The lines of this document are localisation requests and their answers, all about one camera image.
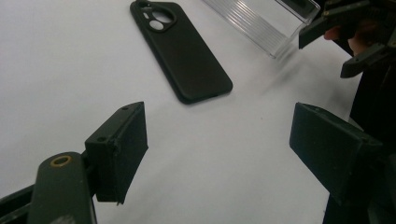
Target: clear acrylic box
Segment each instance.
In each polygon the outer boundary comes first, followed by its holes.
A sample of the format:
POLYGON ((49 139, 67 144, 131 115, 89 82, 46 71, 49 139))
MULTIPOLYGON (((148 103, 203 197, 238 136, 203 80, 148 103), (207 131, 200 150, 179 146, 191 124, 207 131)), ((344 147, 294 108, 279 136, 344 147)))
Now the clear acrylic box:
POLYGON ((203 0, 271 57, 318 14, 313 0, 203 0))

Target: phone case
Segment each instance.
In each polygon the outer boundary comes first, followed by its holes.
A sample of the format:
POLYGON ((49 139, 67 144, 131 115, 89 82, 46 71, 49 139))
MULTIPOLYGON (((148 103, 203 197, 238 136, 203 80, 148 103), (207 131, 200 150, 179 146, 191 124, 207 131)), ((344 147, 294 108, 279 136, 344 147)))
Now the phone case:
POLYGON ((178 4, 137 0, 131 13, 182 103, 232 90, 230 78, 178 4))

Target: black phone case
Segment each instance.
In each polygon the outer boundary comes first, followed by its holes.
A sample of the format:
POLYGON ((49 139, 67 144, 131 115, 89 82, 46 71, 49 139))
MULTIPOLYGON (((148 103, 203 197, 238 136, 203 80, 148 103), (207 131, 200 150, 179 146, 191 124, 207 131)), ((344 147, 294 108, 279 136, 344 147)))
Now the black phone case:
POLYGON ((196 103, 232 90, 230 78, 178 4, 136 0, 131 13, 182 103, 196 103), (159 21, 154 12, 170 21, 159 21))

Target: white table surface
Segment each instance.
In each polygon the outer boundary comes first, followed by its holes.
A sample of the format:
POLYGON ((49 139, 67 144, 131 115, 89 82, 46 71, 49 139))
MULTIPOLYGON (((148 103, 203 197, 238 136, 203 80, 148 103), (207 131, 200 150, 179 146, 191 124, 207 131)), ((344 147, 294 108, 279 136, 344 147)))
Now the white table surface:
POLYGON ((0 1, 0 198, 38 165, 144 101, 149 149, 124 205, 99 223, 319 224, 328 192, 289 147, 294 105, 347 119, 360 77, 322 38, 268 57, 200 0, 175 1, 233 81, 231 94, 183 105, 129 11, 131 1, 0 1))

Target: screw hole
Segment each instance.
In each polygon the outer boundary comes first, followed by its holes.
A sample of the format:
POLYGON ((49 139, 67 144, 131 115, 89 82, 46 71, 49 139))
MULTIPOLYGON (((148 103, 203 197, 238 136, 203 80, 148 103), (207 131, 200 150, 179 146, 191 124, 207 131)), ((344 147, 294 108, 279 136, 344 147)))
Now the screw hole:
POLYGON ((98 142, 105 142, 106 138, 105 137, 98 137, 97 141, 98 142))
POLYGON ((50 165, 52 167, 62 167, 69 163, 71 160, 72 158, 70 156, 60 156, 52 160, 50 165))

